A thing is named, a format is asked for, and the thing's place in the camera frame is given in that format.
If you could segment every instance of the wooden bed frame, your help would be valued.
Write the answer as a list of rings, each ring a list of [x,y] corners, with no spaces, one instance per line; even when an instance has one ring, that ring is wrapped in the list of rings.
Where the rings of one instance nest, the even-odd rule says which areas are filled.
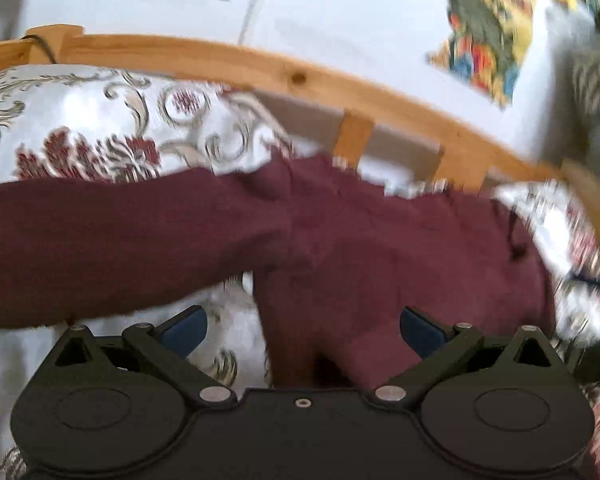
[[[490,174],[506,180],[567,180],[584,203],[600,242],[600,183],[583,167],[566,161],[558,169],[531,164],[446,114],[387,88],[287,57],[249,48],[162,36],[85,35],[77,25],[49,25],[27,31],[44,38],[58,63],[124,68],[179,79],[258,88],[339,110],[344,118],[333,153],[357,165],[376,124],[424,137],[440,145],[433,178],[478,190]],[[34,40],[0,42],[0,70],[48,64]]]

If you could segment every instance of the dark cord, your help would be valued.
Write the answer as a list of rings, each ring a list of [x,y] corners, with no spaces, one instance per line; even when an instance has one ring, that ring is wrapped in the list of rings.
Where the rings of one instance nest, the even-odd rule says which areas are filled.
[[[49,46],[49,44],[46,42],[45,38],[43,38],[42,36],[39,36],[37,34],[27,34],[26,36],[23,36],[21,39],[35,41],[38,44],[38,46],[42,50],[45,51],[45,54],[49,58],[49,61],[51,62],[51,64],[54,64],[54,65],[58,64],[58,61],[56,60],[56,56],[54,56],[54,53],[51,50],[51,47]]]

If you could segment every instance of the maroon pants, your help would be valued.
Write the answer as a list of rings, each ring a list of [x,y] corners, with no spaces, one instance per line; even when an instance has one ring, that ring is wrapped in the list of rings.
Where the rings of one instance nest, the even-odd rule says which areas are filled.
[[[319,355],[369,387],[414,364],[406,305],[494,335],[554,322],[549,275],[504,206],[386,198],[323,156],[137,184],[0,184],[0,327],[123,314],[245,270],[278,385],[311,383]]]

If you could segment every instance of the wood knot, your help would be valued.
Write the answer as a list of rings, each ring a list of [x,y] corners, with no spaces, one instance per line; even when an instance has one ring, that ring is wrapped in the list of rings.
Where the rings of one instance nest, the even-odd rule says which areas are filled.
[[[296,72],[291,76],[291,83],[295,86],[302,86],[306,83],[306,74],[304,72]]]

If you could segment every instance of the black mount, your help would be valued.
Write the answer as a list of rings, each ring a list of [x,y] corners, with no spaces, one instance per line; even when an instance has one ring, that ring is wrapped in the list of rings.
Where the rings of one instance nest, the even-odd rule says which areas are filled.
[[[238,402],[182,358],[198,306],[122,336],[72,327],[13,410],[26,479],[582,478],[592,413],[539,329],[485,338],[415,309],[400,328],[425,358],[373,392]]]

